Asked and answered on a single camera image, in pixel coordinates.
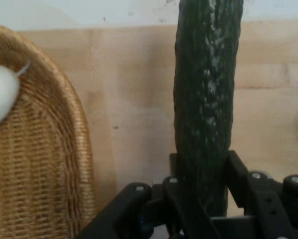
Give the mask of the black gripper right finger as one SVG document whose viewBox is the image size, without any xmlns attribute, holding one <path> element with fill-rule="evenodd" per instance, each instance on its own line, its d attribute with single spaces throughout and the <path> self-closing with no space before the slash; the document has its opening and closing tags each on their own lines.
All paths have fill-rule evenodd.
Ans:
<svg viewBox="0 0 298 239">
<path fill-rule="evenodd" d="M 231 150 L 225 180 L 236 205 L 258 222 L 264 239 L 298 239 L 298 174 L 278 182 L 263 171 L 248 170 Z"/>
</svg>

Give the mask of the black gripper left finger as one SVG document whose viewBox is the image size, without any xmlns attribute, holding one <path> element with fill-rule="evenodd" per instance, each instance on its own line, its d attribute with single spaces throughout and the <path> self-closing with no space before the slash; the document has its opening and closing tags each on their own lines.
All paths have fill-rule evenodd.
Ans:
<svg viewBox="0 0 298 239">
<path fill-rule="evenodd" d="M 186 239 L 201 232 L 197 223 L 204 212 L 180 178 L 180 158 L 169 155 L 171 175 L 152 186 L 125 186 L 85 228 L 78 239 L 149 239 L 154 228 L 165 225 L 170 237 L 184 231 Z"/>
</svg>

